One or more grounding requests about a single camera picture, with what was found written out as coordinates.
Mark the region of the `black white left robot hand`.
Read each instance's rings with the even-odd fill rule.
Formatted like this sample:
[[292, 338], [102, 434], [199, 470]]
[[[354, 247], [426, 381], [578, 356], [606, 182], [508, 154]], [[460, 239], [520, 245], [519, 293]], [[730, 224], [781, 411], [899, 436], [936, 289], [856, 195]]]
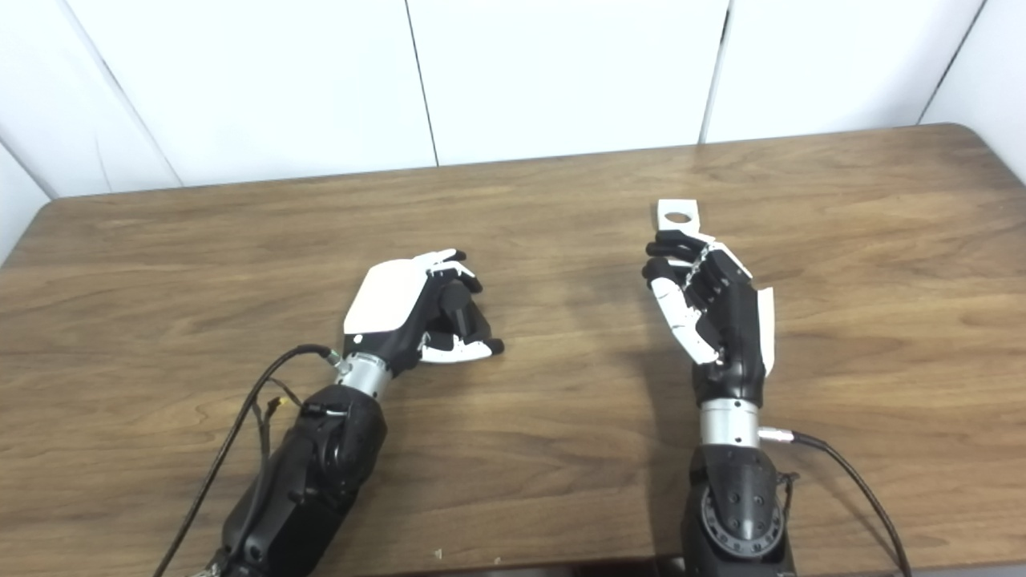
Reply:
[[505, 351], [474, 297], [483, 291], [457, 248], [385, 260], [367, 271], [343, 322], [345, 357], [374, 357], [393, 377]]

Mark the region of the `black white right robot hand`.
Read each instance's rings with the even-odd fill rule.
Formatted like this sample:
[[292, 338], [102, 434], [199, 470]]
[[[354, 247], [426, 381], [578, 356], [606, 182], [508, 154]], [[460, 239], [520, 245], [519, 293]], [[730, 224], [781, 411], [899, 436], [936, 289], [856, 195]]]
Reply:
[[774, 296], [711, 236], [656, 233], [641, 274], [689, 355], [697, 405], [732, 399], [761, 408], [774, 364]]

